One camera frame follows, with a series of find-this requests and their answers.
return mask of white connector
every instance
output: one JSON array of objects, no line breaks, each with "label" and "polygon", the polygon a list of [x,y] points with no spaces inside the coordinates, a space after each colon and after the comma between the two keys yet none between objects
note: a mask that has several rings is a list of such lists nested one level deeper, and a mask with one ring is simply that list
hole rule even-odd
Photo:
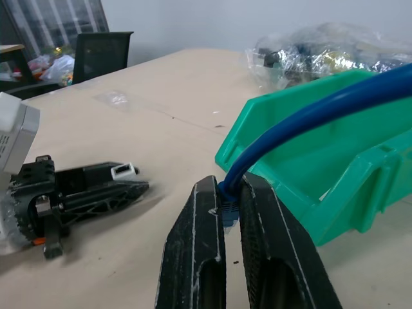
[{"label": "white connector", "polygon": [[137,180],[136,169],[132,163],[112,167],[110,173],[113,180]]}]

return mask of chair backrest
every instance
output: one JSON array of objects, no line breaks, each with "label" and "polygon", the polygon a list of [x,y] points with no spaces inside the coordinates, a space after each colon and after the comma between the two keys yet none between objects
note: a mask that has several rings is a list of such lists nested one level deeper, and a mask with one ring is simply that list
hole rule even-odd
[{"label": "chair backrest", "polygon": [[73,84],[126,68],[132,33],[79,34],[77,37]]}]

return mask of beige table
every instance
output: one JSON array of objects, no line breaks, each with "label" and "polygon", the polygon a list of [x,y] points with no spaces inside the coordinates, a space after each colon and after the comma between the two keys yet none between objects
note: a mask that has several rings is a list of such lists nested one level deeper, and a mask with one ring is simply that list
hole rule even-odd
[{"label": "beige table", "polygon": [[15,45],[0,45],[0,53],[8,53],[14,50],[22,50],[24,45],[22,44],[15,44]]},{"label": "beige table", "polygon": [[[1,308],[153,308],[165,238],[194,182],[224,173],[214,155],[248,98],[240,54],[185,50],[35,98],[41,126],[28,160],[58,169],[134,162],[153,190],[126,211],[74,229],[67,253],[0,257]],[[104,102],[111,91],[128,105]],[[412,205],[378,216],[319,252],[344,308],[411,308]],[[239,229],[227,246],[227,308],[248,308]]]}]

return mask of white wall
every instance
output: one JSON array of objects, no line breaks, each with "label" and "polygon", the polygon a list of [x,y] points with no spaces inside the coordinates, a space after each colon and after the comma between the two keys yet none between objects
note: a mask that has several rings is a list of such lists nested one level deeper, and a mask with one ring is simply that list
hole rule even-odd
[{"label": "white wall", "polygon": [[243,51],[263,35],[340,21],[412,41],[410,0],[101,0],[111,31],[134,31],[129,64],[183,48]]}]

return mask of window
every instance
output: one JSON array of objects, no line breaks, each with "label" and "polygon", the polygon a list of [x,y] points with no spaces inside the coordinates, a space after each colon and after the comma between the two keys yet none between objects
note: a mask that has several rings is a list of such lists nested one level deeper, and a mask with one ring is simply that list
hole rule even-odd
[{"label": "window", "polygon": [[108,32],[100,0],[4,0],[31,58],[76,48],[82,32]]}]

